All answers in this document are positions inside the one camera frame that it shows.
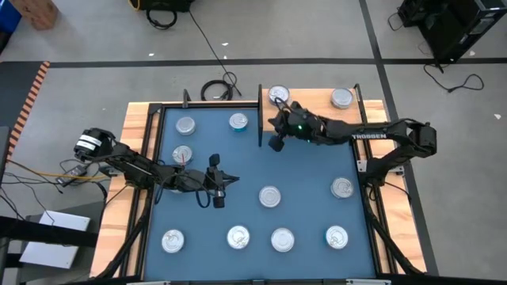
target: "tin can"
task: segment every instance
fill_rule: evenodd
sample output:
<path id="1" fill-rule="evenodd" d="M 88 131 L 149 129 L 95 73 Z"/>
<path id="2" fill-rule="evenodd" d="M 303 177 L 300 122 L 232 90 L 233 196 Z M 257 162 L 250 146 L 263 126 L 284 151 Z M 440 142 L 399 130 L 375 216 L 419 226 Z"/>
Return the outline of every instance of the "tin can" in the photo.
<path id="1" fill-rule="evenodd" d="M 227 242 L 233 249 L 244 249 L 250 241 L 250 233 L 244 226 L 233 226 L 227 233 Z"/>
<path id="2" fill-rule="evenodd" d="M 271 235 L 271 244 L 277 252 L 286 253 L 294 246 L 294 235 L 288 229 L 276 229 Z"/>
<path id="3" fill-rule="evenodd" d="M 190 117 L 183 117 L 176 122 L 176 130 L 180 135 L 191 135 L 196 131 L 196 122 Z"/>
<path id="4" fill-rule="evenodd" d="M 173 150 L 173 159 L 179 165 L 187 165 L 192 161 L 193 152 L 188 146 L 178 146 Z"/>
<path id="5" fill-rule="evenodd" d="M 350 106 L 353 100 L 353 94 L 350 90 L 341 88 L 333 90 L 331 94 L 331 103 L 334 107 L 346 109 Z"/>
<path id="6" fill-rule="evenodd" d="M 179 230 L 168 230 L 162 238 L 162 247 L 167 253 L 177 253 L 185 244 L 185 237 Z"/>
<path id="7" fill-rule="evenodd" d="M 247 124 L 248 124 L 248 118 L 243 113 L 235 113 L 229 119 L 229 125 L 232 127 L 232 129 L 234 131 L 246 130 Z"/>
<path id="8" fill-rule="evenodd" d="M 331 184 L 331 192 L 338 199 L 349 198 L 354 193 L 354 187 L 350 180 L 340 177 Z"/>
<path id="9" fill-rule="evenodd" d="M 268 91 L 269 103 L 272 105 L 280 104 L 280 102 L 276 101 L 277 98 L 280 98 L 283 102 L 287 103 L 291 99 L 291 92 L 289 89 L 282 85 L 275 85 L 271 87 Z"/>
<path id="10" fill-rule="evenodd" d="M 264 207 L 276 207 L 281 198 L 280 191 L 274 186 L 266 186 L 259 192 L 259 200 Z"/>
<path id="11" fill-rule="evenodd" d="M 326 241 L 333 249 L 343 249 L 349 242 L 349 236 L 341 226 L 331 226 L 326 231 Z"/>

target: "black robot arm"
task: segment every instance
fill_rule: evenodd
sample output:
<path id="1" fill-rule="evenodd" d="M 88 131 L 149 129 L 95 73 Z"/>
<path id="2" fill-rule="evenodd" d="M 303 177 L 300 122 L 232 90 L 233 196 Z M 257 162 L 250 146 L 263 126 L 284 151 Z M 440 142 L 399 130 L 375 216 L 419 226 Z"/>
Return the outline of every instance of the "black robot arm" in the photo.
<path id="1" fill-rule="evenodd" d="M 413 157 L 427 158 L 436 153 L 436 130 L 429 123 L 400 119 L 386 123 L 349 124 L 317 116 L 296 101 L 290 107 L 283 101 L 279 103 L 283 107 L 280 107 L 275 118 L 268 120 L 277 133 L 269 141 L 275 151 L 282 150 L 286 136 L 325 145 L 342 144 L 355 139 L 392 139 L 397 142 L 399 146 L 383 158 L 367 161 L 366 172 L 361 174 L 361 178 L 369 184 L 383 185 L 390 169 Z"/>
<path id="2" fill-rule="evenodd" d="M 185 169 L 182 165 L 161 165 L 145 158 L 124 143 L 117 142 L 115 136 L 99 128 L 84 130 L 74 147 L 75 157 L 81 161 L 105 162 L 121 171 L 128 184 L 137 188 L 150 189 L 154 184 L 180 192 L 205 191 L 213 197 L 213 206 L 225 206 L 225 189 L 239 180 L 224 171 L 218 170 L 220 156 L 210 157 L 206 173 L 195 169 Z"/>

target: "blue mat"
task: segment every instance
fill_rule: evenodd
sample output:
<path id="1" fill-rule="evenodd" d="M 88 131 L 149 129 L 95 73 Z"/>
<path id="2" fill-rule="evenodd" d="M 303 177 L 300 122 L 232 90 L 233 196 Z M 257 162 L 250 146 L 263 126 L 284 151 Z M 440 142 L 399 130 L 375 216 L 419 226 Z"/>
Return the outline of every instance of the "blue mat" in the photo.
<path id="1" fill-rule="evenodd" d="M 229 127 L 229 117 L 243 112 L 249 118 L 244 132 Z M 175 123 L 183 116 L 196 121 L 196 132 L 181 136 Z M 201 209 L 192 193 L 164 191 L 154 206 L 149 229 L 144 270 L 146 281 L 204 281 L 238 279 L 342 279 L 374 277 L 372 253 L 352 148 L 316 146 L 286 139 L 276 153 L 257 145 L 257 111 L 234 109 L 169 109 L 162 136 L 161 159 L 173 164 L 176 146 L 193 149 L 188 168 L 205 171 L 211 154 L 220 154 L 219 168 L 241 180 L 227 188 L 226 206 Z M 336 177 L 347 177 L 355 192 L 337 199 L 330 191 Z M 280 189 L 281 202 L 272 209 L 263 207 L 259 191 L 266 185 Z M 243 250 L 227 244 L 227 231 L 244 225 L 250 243 Z M 331 249 L 325 241 L 329 226 L 344 227 L 349 243 L 342 250 Z M 288 253 L 271 246 L 271 234 L 286 227 L 295 235 Z M 175 254 L 162 249 L 162 236 L 169 229 L 185 235 L 185 246 Z"/>

